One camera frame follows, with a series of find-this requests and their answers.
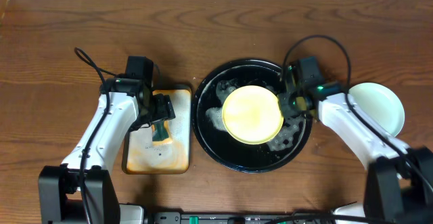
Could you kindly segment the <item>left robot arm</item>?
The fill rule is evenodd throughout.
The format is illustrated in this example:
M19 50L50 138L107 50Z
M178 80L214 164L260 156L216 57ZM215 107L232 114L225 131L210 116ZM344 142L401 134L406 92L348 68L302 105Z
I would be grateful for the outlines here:
M111 180L124 137L174 119L168 95L154 94L145 79L102 82L97 110L81 140L58 166L38 179L43 223L145 223L146 210L121 204Z

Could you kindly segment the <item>green yellow sponge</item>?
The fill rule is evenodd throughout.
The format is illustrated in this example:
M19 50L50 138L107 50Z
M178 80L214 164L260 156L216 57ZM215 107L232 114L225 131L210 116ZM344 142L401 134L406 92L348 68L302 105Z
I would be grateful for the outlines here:
M167 121L160 121L152 125L152 145L160 146L166 145L173 142L170 134L169 126Z

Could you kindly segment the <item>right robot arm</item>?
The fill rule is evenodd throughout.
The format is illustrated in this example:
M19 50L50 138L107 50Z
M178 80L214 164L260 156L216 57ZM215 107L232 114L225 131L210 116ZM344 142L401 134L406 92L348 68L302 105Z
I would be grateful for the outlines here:
M432 151L389 135L337 83L286 82L279 96L285 117L317 118L367 169L364 200L312 215L333 223L431 223Z

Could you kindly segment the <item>light blue plate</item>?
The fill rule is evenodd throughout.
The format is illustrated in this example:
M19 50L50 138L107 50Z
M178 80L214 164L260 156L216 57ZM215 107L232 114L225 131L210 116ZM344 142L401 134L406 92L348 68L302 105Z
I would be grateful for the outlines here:
M360 83L349 89L362 110L389 134L397 136L405 123L405 110L397 95L377 83Z

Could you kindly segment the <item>pale yellow plate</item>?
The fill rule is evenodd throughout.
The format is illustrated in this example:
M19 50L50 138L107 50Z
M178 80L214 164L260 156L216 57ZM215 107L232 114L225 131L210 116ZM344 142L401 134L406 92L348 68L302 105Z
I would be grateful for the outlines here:
M230 136L248 145L272 140L284 122L277 96L256 85L240 87L227 96L222 120Z

